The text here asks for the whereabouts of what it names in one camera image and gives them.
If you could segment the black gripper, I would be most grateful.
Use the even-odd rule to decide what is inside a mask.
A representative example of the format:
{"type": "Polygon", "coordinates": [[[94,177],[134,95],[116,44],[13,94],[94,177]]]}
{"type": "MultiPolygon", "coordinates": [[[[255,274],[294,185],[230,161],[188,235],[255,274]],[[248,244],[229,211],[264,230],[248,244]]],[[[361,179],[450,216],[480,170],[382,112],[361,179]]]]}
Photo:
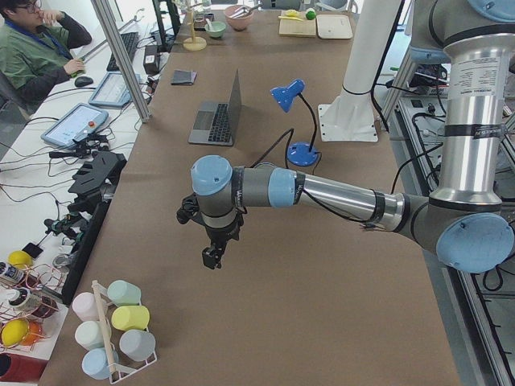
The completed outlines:
{"type": "Polygon", "coordinates": [[[202,251],[203,264],[209,269],[221,269],[227,243],[240,239],[240,228],[244,224],[243,214],[240,211],[230,211],[220,217],[204,213],[201,216],[211,241],[211,246],[202,251]]]}

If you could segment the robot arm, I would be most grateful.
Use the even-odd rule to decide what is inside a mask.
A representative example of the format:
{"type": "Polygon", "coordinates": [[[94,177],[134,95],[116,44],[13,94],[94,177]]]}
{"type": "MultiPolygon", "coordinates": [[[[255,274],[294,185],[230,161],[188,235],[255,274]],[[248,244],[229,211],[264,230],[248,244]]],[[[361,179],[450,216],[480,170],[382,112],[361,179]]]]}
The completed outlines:
{"type": "Polygon", "coordinates": [[[505,79],[514,53],[511,1],[418,1],[411,52],[443,51],[451,62],[439,185],[427,197],[386,194],[272,166],[231,166],[217,155],[192,166],[191,218],[211,244],[204,264],[220,266],[239,237],[245,207],[321,207],[343,219],[399,233],[454,269],[482,273],[505,261],[513,230],[494,193],[505,79]]]}

